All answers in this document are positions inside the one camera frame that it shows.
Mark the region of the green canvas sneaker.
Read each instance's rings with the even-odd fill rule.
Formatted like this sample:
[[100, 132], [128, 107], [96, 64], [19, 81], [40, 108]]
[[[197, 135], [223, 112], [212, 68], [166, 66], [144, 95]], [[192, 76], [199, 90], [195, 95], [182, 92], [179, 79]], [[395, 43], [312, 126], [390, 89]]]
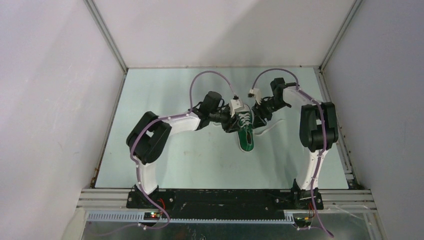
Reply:
[[253, 139], [253, 114], [251, 108], [243, 105], [243, 109], [236, 112], [237, 124], [239, 130], [237, 131], [239, 148], [243, 152], [251, 152], [254, 149]]

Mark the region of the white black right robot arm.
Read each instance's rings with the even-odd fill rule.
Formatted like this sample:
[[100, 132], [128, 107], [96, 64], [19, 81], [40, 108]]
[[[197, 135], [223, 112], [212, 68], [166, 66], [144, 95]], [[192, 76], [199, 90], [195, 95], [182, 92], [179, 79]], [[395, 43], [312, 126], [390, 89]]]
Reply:
[[270, 87], [272, 96], [269, 97], [261, 97], [261, 91], [255, 86], [249, 90], [248, 97], [255, 99], [252, 107], [253, 127], [266, 126], [273, 114], [282, 108], [298, 110], [299, 140], [309, 152], [309, 157], [294, 179], [290, 201], [295, 208], [304, 209], [311, 200], [317, 199], [322, 163], [339, 138], [336, 107], [330, 101], [313, 98], [301, 89], [297, 81], [287, 83], [279, 77], [270, 83]]

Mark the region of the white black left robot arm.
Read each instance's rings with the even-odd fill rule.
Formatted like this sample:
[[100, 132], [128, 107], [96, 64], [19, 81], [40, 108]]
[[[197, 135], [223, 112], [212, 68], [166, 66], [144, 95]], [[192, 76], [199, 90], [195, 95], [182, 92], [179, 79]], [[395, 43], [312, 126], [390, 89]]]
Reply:
[[147, 111], [126, 139], [130, 158], [136, 165], [135, 185], [141, 191], [138, 201], [145, 208], [153, 208], [158, 202], [155, 162], [170, 136], [199, 131], [210, 123], [219, 124], [225, 133], [237, 132], [241, 126], [236, 113], [243, 107], [238, 96], [225, 103], [219, 93], [209, 91], [197, 105], [180, 114], [160, 117]]

